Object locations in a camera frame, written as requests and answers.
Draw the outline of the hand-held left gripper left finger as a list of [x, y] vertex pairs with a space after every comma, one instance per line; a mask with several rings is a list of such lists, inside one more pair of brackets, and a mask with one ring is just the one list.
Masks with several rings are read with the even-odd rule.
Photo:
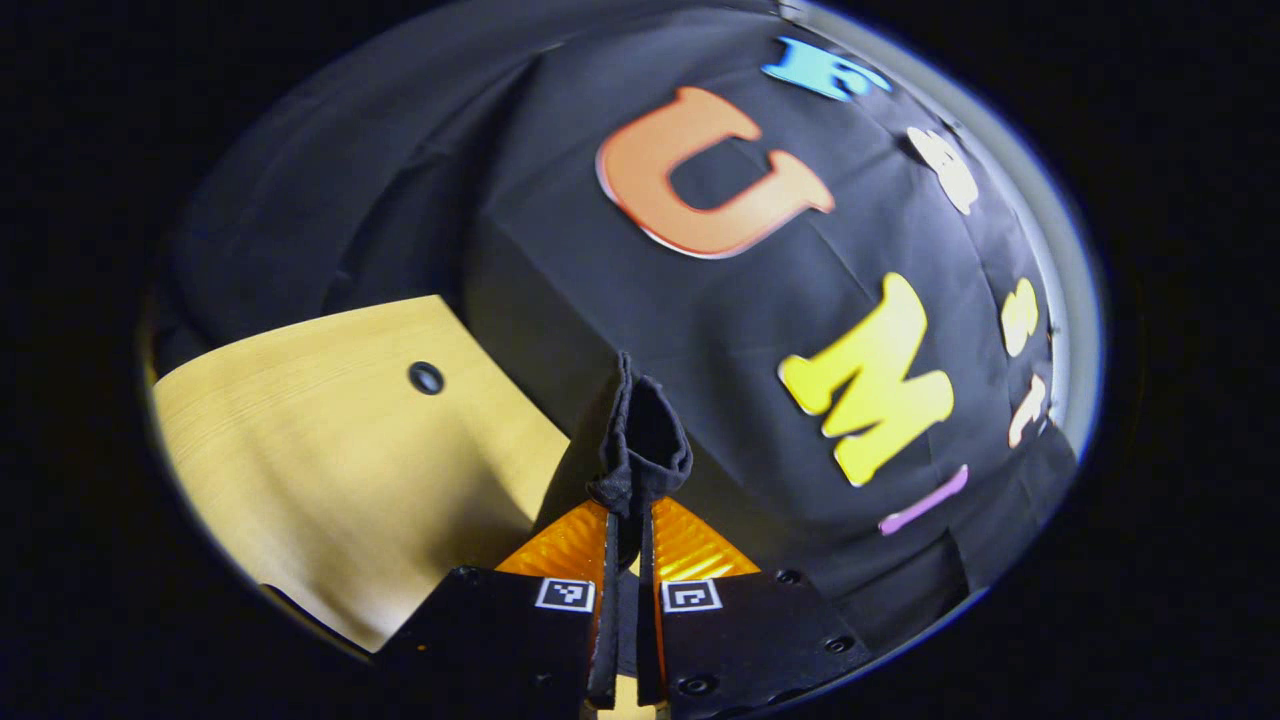
[[398, 720], [596, 720], [614, 701], [617, 520], [585, 501], [457, 566], [376, 652]]

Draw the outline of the black denim jeans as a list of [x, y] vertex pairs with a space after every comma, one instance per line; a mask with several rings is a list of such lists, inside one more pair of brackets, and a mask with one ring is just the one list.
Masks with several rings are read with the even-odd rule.
[[591, 648], [589, 688], [611, 692], [620, 659], [620, 578], [640, 562], [637, 609], [652, 609], [655, 582], [654, 505], [689, 479], [692, 450], [681, 420], [659, 383], [618, 354], [588, 425], [596, 466], [585, 484], [605, 512], [605, 561], [600, 612]]

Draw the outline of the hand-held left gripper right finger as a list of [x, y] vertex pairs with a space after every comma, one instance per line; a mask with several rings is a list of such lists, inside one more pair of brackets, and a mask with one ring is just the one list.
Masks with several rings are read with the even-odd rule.
[[658, 720], [758, 720], [870, 662], [805, 573], [750, 560], [675, 500], [644, 539], [637, 691]]

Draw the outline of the black backdrop cloth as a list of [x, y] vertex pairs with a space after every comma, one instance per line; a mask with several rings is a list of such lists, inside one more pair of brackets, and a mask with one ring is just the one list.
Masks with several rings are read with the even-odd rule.
[[692, 450], [667, 498], [887, 653], [1074, 486], [1050, 238], [923, 67], [787, 0], [462, 0], [201, 183], [151, 396], [232, 562], [374, 651], [590, 501], [627, 354]]

